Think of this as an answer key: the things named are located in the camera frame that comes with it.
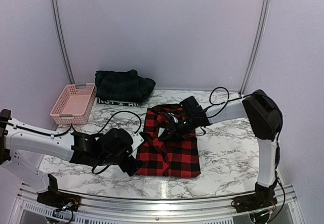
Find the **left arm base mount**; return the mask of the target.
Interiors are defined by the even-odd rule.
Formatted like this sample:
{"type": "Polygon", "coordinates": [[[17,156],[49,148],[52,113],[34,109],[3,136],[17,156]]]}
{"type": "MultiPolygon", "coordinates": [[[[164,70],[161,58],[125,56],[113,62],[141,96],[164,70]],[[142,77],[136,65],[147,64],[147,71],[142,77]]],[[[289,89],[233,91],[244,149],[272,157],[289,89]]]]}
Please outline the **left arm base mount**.
{"type": "Polygon", "coordinates": [[[64,193],[64,192],[50,192],[46,191],[37,195],[36,201],[38,203],[62,209],[68,203],[72,203],[70,209],[75,212],[78,211],[81,197],[79,195],[64,193]]]}

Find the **green plaid skirt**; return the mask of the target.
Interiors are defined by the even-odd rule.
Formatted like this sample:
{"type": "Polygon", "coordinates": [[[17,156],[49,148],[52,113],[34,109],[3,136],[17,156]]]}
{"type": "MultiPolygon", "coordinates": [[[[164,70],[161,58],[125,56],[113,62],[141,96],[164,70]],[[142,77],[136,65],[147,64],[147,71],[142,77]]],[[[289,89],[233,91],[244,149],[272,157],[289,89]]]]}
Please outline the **green plaid skirt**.
{"type": "Polygon", "coordinates": [[[156,82],[143,78],[134,69],[126,72],[97,71],[96,97],[102,100],[143,103],[152,93],[156,82]]]}

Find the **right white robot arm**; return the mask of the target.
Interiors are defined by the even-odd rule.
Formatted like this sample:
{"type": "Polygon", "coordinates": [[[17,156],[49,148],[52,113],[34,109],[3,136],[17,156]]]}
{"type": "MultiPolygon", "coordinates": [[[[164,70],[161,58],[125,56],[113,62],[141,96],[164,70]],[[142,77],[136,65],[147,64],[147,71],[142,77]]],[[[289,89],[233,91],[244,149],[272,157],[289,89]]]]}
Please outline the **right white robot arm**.
{"type": "Polygon", "coordinates": [[[238,118],[249,120],[259,147],[259,174],[254,194],[235,199],[235,204],[242,207],[245,203],[261,208],[274,196],[278,183],[277,168],[280,162],[279,136],[283,127],[283,115],[278,105],[263,90],[236,99],[228,98],[222,103],[211,103],[203,108],[191,96],[182,102],[184,119],[173,113],[165,115],[168,126],[158,137],[161,141],[182,140],[192,130],[223,121],[238,118]]]}

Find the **red black plaid shirt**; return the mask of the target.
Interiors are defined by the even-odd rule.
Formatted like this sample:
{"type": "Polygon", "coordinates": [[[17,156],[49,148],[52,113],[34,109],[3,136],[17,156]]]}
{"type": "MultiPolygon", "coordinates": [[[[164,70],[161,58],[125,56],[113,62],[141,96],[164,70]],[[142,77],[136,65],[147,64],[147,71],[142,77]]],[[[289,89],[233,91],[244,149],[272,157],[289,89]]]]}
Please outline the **red black plaid shirt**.
{"type": "Polygon", "coordinates": [[[160,129],[169,126],[165,118],[167,113],[172,113],[177,119],[185,119],[179,104],[157,105],[146,111],[144,132],[151,138],[137,148],[136,159],[143,163],[137,175],[196,178],[200,175],[200,163],[195,131],[181,141],[158,139],[160,129]]]}

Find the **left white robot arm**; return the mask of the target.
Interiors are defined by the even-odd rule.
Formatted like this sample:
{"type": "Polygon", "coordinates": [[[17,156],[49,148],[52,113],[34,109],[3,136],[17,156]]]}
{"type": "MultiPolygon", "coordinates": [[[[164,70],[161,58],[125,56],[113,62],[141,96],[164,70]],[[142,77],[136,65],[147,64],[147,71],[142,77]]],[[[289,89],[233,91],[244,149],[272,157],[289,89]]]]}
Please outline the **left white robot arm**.
{"type": "Polygon", "coordinates": [[[57,180],[38,170],[19,153],[21,150],[54,156],[73,164],[90,166],[92,173],[103,166],[117,165],[129,176],[141,167],[132,153],[145,142],[142,132],[129,134],[121,128],[107,133],[87,134],[72,126],[62,133],[26,125],[11,117],[11,111],[1,110],[1,167],[30,185],[53,206],[64,202],[57,180]]]}

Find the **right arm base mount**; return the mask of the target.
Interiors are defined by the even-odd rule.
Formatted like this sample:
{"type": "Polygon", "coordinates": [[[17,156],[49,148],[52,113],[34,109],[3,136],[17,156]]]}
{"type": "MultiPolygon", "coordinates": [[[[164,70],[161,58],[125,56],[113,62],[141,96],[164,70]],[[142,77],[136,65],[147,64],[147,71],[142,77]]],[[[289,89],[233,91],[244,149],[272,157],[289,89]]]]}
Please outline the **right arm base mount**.
{"type": "Polygon", "coordinates": [[[275,195],[265,197],[264,195],[249,194],[234,197],[231,206],[235,208],[237,213],[246,211],[254,211],[277,204],[277,198],[275,195]]]}

